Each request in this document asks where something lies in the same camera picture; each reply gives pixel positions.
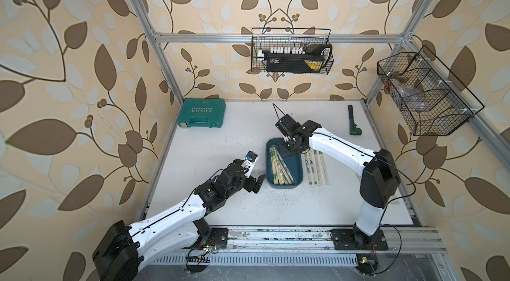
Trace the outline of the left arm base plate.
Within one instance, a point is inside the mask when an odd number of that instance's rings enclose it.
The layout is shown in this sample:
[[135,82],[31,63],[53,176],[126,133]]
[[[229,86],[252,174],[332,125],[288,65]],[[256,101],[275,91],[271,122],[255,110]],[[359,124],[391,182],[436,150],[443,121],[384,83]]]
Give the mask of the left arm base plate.
[[205,235],[200,235],[198,240],[189,247],[194,250],[225,249],[228,242],[227,228],[212,228]]

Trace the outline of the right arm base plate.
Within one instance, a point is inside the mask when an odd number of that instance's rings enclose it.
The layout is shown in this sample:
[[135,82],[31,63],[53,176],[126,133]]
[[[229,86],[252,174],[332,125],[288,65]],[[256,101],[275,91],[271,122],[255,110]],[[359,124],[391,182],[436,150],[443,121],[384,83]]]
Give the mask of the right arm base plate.
[[353,228],[332,229],[330,237],[335,250],[389,250],[385,235],[381,229],[368,236],[356,226]]

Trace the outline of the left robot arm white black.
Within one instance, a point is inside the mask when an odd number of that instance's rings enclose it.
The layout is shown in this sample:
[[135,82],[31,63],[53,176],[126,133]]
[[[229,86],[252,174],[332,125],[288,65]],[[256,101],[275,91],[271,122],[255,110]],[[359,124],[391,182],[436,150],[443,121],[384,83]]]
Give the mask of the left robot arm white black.
[[248,152],[215,172],[178,204],[130,225],[114,223],[92,254],[100,280],[133,280],[147,265],[174,250],[200,245],[210,237],[205,217],[244,189],[258,193],[265,177],[252,177],[258,156]]

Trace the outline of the chopsticks pair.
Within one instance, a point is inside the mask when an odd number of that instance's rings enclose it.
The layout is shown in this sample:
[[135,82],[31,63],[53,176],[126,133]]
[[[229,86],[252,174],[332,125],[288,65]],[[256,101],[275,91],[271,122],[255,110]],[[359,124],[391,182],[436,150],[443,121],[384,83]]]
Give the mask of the chopsticks pair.
[[309,152],[305,153],[305,166],[306,166],[307,173],[308,173],[309,184],[313,185],[313,186],[317,186],[316,172],[315,172],[315,168],[313,165],[311,154]]
[[320,164],[320,175],[321,175],[321,181],[323,185],[329,185],[329,176],[327,172],[327,167],[325,164],[325,158],[322,152],[318,151],[318,158],[319,158],[319,164]]
[[315,159],[315,167],[316,167],[316,175],[317,175],[317,186],[322,186],[322,177],[321,177],[321,168],[319,161],[319,154],[316,150],[313,151],[314,159]]

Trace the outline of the teal plastic storage box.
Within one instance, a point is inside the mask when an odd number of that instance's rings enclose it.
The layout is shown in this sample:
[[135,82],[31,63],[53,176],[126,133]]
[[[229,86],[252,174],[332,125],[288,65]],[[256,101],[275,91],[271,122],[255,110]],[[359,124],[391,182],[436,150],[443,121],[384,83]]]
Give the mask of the teal plastic storage box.
[[266,143],[266,180],[276,189],[293,189],[304,178],[300,155],[285,156],[280,144],[283,138],[273,138]]

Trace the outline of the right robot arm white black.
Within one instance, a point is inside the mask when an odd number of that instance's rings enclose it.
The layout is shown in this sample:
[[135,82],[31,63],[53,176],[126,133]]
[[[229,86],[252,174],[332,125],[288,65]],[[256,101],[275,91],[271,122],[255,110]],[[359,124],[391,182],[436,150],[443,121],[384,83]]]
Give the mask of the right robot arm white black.
[[284,136],[281,149],[285,154],[319,151],[340,161],[361,178],[359,193],[363,203],[353,230],[364,237],[375,235],[390,198],[401,184],[393,155],[385,149],[374,151],[356,146],[317,122],[308,120],[300,124],[288,114],[277,121],[276,128]]

